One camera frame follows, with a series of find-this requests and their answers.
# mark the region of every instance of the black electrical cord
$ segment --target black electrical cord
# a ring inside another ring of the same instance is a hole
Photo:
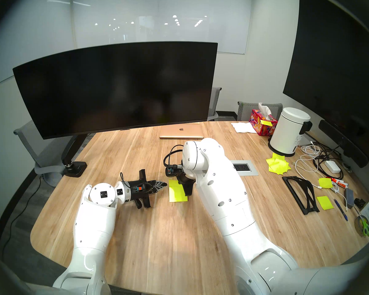
[[[22,215],[22,213],[24,213],[24,211],[26,210],[26,207],[28,207],[28,204],[29,204],[29,201],[30,201],[30,199],[36,194],[36,192],[38,191],[38,189],[40,189],[40,186],[41,186],[41,177],[42,176],[40,176],[40,184],[38,184],[38,187],[37,187],[37,189],[36,189],[36,191],[34,191],[33,192],[33,194],[30,196],[30,198],[28,199],[28,201],[26,202],[26,206],[25,206],[25,208],[22,210],[22,212],[19,214],[19,215],[17,215],[16,216],[16,218],[15,219],[13,219],[12,220],[12,222],[11,222],[11,225],[10,225],[10,236],[8,237],[8,240],[7,240],[7,242],[4,244],[4,246],[3,246],[3,250],[2,250],[2,261],[4,261],[4,250],[5,250],[5,247],[7,246],[7,244],[8,244],[8,242],[10,241],[10,239],[11,239],[11,231],[12,231],[12,224],[15,222],[15,220],[16,219],[18,219],[21,215]]]
[[[177,146],[182,146],[182,147],[183,147],[183,145],[175,145],[175,146],[173,146],[173,147],[172,147],[172,149],[171,149],[171,151],[170,151],[170,152],[165,156],[165,158],[164,158],[164,160],[163,160],[163,164],[164,164],[164,166],[168,167],[168,165],[170,165],[170,158],[171,158],[171,154],[174,154],[174,153],[182,152],[182,151],[183,151],[183,149],[179,149],[179,150],[175,150],[175,151],[173,151],[173,152],[172,152],[172,150],[173,150],[175,147],[177,147]]]
[[[325,175],[326,177],[330,177],[332,179],[340,179],[340,180],[342,180],[343,179],[343,176],[344,176],[344,173],[343,173],[343,170],[342,169],[340,170],[339,176],[338,177],[335,177],[335,176],[332,176],[332,175],[329,175],[328,173],[326,173],[325,170],[321,167],[321,163],[323,163],[323,162],[325,162],[327,160],[337,159],[337,160],[342,161],[341,154],[336,151],[336,149],[339,148],[339,146],[336,146],[334,149],[331,149],[331,148],[329,148],[326,145],[320,144],[319,142],[317,142],[317,144],[321,148],[321,154],[319,156],[317,156],[315,159],[313,159],[313,165],[316,168],[318,168],[318,170],[323,175]],[[333,152],[336,153],[338,155],[338,157],[330,157],[330,155]]]
[[[121,178],[121,181],[123,182],[123,184],[124,184],[124,185],[126,185],[128,188],[130,188],[130,184],[129,184],[129,182],[127,182],[127,184],[126,184],[126,182],[124,181],[123,173],[122,173],[122,172],[120,173],[120,178]]]

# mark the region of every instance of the scissors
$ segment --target scissors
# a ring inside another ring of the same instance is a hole
[[[360,222],[360,227],[362,228],[362,234],[364,235],[364,237],[366,236],[369,237],[369,225],[366,223],[365,217],[362,216],[356,208],[355,210],[359,215],[359,219],[360,219],[359,222]]]

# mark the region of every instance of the white container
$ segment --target white container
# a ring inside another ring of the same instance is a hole
[[[268,146],[276,154],[293,156],[302,135],[311,127],[310,116],[306,112],[284,108]]]

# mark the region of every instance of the chair backrest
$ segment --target chair backrest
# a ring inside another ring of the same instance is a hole
[[[217,100],[219,99],[221,89],[222,89],[221,87],[212,87],[212,93],[210,94],[208,116],[213,116],[214,113],[216,112]]]
[[[249,121],[251,112],[253,109],[258,109],[258,103],[249,103],[238,101],[238,120]],[[272,116],[279,120],[280,114],[283,111],[283,104],[281,103],[263,103],[262,105],[266,105],[271,110]]]
[[[31,157],[40,167],[48,167],[60,162],[63,150],[71,136],[43,139],[31,120],[19,129],[14,130]]]

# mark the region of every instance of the white cable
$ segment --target white cable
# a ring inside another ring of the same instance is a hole
[[[318,171],[318,163],[317,163],[317,161],[315,161],[316,162],[316,169],[313,169],[312,167],[310,167],[308,164],[306,164],[304,161],[305,160],[313,160],[313,159],[315,159],[317,156],[319,156],[320,155],[320,153],[321,153],[321,149],[319,148],[319,146],[315,146],[315,145],[313,145],[313,142],[311,141],[310,142],[312,145],[308,145],[308,146],[302,146],[301,147],[301,150],[302,150],[302,152],[303,153],[305,153],[304,155],[301,155],[300,156],[300,159],[299,160],[297,160],[297,161],[295,161],[295,162],[293,162],[293,165],[295,166],[295,170],[296,170],[296,172],[303,178],[303,179],[305,179],[305,180],[307,180],[299,171],[298,171],[298,169],[297,168],[301,168],[302,170],[305,170],[305,171],[307,171],[307,172],[310,172],[310,173],[314,173],[314,172],[317,172],[318,174],[320,174],[321,175],[321,177],[324,177],[319,171]],[[303,159],[302,157],[305,157],[305,156],[309,156],[310,158],[309,159]],[[298,166],[297,167],[297,163],[299,162],[299,161],[301,161],[304,165],[306,165],[306,166],[308,166],[309,168],[310,168],[310,171],[309,170],[306,170],[305,168],[303,168],[303,167],[301,167],[301,166]],[[314,187],[316,187],[316,188],[318,188],[318,189],[322,189],[322,187],[321,186],[317,186],[317,185],[314,185],[313,183],[311,183]],[[336,194],[340,194],[343,198],[344,198],[344,200],[345,200],[345,204],[346,204],[346,211],[347,211],[347,200],[346,200],[346,198],[345,198],[345,196],[344,195],[342,195],[341,193],[340,193],[340,191],[339,191],[339,186],[338,186],[338,184],[336,184],[335,182],[332,182],[332,188],[331,188],[331,190],[333,191],[333,192],[335,192]]]

